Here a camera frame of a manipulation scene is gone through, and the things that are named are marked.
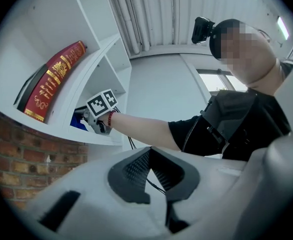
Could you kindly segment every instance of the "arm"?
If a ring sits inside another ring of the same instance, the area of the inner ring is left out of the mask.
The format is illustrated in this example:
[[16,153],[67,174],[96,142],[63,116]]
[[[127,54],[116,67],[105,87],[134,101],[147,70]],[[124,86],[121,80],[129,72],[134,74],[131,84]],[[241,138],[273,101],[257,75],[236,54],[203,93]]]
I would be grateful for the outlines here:
[[[108,118],[109,113],[106,113],[99,120],[108,125]],[[120,133],[147,145],[180,151],[166,121],[114,113],[111,126]]]

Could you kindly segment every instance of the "window pane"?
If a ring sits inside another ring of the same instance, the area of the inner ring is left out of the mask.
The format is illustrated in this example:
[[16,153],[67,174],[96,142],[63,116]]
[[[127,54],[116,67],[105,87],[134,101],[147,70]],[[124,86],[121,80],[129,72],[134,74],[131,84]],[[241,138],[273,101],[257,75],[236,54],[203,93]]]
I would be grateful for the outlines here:
[[209,92],[226,90],[226,86],[217,74],[199,74]]
[[234,89],[239,92],[246,92],[248,87],[246,87],[243,83],[241,83],[235,76],[227,75],[227,79],[231,82]]

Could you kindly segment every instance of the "fluorescent light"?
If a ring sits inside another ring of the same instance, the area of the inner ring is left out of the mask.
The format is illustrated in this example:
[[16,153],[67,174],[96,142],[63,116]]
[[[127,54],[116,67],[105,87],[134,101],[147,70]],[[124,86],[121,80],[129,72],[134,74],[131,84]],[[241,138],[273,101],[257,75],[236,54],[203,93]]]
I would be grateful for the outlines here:
[[289,32],[287,31],[287,28],[286,28],[286,26],[285,26],[283,20],[281,19],[281,17],[279,17],[279,18],[277,19],[277,24],[279,25],[279,27],[280,27],[280,29],[281,29],[283,35],[284,35],[285,40],[288,40]]

